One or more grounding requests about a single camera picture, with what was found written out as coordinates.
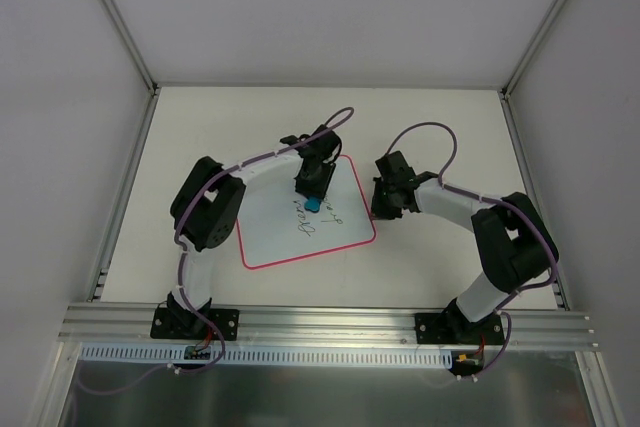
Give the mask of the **blue bone-shaped eraser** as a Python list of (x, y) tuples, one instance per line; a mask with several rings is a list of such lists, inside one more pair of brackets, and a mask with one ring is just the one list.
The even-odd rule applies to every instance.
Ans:
[(311, 213), (318, 213), (322, 206), (322, 199), (317, 197), (309, 197), (304, 202), (304, 209)]

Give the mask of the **pink framed whiteboard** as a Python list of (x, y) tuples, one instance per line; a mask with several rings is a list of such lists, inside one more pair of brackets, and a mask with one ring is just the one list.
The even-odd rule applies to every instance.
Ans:
[(242, 263), (249, 270), (301, 261), (370, 244), (377, 232), (355, 165), (342, 155), (319, 210), (294, 181), (278, 177), (249, 191), (237, 219)]

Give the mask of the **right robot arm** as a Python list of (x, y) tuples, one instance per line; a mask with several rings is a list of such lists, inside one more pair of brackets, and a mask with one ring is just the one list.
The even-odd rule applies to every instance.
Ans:
[(374, 219), (395, 220), (405, 212), (437, 216), (471, 232), (478, 250), (481, 273), (433, 320), (416, 327), (420, 342), (473, 343), (520, 288), (559, 260), (526, 194), (492, 198), (449, 185), (435, 173), (416, 173), (399, 151), (385, 154), (375, 165)]

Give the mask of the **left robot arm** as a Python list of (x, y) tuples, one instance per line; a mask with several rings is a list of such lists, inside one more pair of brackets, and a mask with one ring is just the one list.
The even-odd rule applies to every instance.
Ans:
[(182, 250), (178, 283), (168, 294), (166, 308), (175, 328), (187, 338), (202, 335), (208, 326), (211, 295), (204, 281), (187, 265), (191, 252), (221, 245), (236, 223), (247, 188), (254, 180), (278, 179), (289, 172), (294, 191), (305, 198), (304, 213), (317, 213), (325, 199), (342, 140), (325, 124), (311, 135), (287, 136), (276, 150), (224, 166), (209, 156), (199, 159), (174, 198), (174, 241)]

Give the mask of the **right aluminium frame post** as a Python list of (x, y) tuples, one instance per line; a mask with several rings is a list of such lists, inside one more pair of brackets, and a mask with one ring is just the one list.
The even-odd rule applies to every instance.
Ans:
[(527, 192), (551, 230), (579, 218), (586, 135), (605, 99), (600, 14), (605, 0), (553, 0), (502, 91), (503, 111)]

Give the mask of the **aluminium frame post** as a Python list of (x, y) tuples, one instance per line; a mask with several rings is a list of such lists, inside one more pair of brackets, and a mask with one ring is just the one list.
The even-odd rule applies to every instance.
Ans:
[(551, 230), (579, 218), (586, 135), (605, 99), (600, 14), (605, 0), (553, 0), (502, 91), (503, 111), (527, 192)]
[(88, 284), (87, 302), (94, 302), (101, 297), (101, 280), (108, 274), (159, 96), (159, 85), (146, 65), (116, 0), (98, 0), (98, 2), (142, 82), (145, 99), (142, 113), (135, 124), (133, 143), (127, 156), (122, 178), (118, 184), (106, 230), (96, 255), (93, 276)]

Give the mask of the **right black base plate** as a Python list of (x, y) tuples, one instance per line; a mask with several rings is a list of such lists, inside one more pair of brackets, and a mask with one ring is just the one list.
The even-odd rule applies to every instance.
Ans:
[(505, 341), (502, 321), (496, 314), (469, 323), (464, 317), (449, 318), (443, 312), (414, 314), (416, 342), (420, 345), (501, 346)]

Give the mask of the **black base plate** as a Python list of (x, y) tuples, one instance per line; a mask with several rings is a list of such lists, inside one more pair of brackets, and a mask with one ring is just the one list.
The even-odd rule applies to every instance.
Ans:
[(443, 312), (414, 314), (416, 342), (420, 345), (501, 346), (505, 341), (502, 321), (496, 314), (469, 323), (464, 317), (449, 318)]
[[(218, 328), (225, 341), (237, 339), (239, 310), (205, 306), (200, 313)], [(204, 340), (209, 333), (213, 340), (219, 339), (217, 333), (191, 311), (166, 305), (155, 309), (150, 329), (150, 337), (160, 340)]]

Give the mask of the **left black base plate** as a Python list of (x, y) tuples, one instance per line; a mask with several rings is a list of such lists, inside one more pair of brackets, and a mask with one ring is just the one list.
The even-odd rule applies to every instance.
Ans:
[[(225, 341), (237, 339), (239, 310), (205, 306), (200, 313), (218, 328)], [(166, 305), (155, 309), (150, 329), (150, 337), (160, 340), (204, 340), (209, 333), (213, 340), (219, 339), (217, 333), (191, 311)]]

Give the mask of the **aluminium mounting rail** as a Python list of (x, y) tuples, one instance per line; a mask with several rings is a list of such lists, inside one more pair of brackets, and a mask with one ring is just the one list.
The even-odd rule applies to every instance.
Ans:
[[(156, 306), (85, 302), (68, 306), (59, 341), (146, 342)], [(239, 306), (238, 344), (296, 347), (415, 346), (414, 311), (381, 308)], [(596, 330), (579, 311), (515, 310), (509, 346), (521, 351), (598, 351)]]

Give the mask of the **left aluminium frame post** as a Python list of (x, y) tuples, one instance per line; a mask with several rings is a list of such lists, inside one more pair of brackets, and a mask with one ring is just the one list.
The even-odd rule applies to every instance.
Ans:
[(93, 276), (88, 284), (87, 302), (94, 302), (101, 297), (101, 280), (108, 274), (159, 96), (159, 85), (146, 65), (116, 0), (98, 0), (98, 2), (142, 82), (145, 99), (142, 113), (135, 124), (133, 143), (127, 156), (122, 178), (118, 184), (106, 230), (96, 255)]

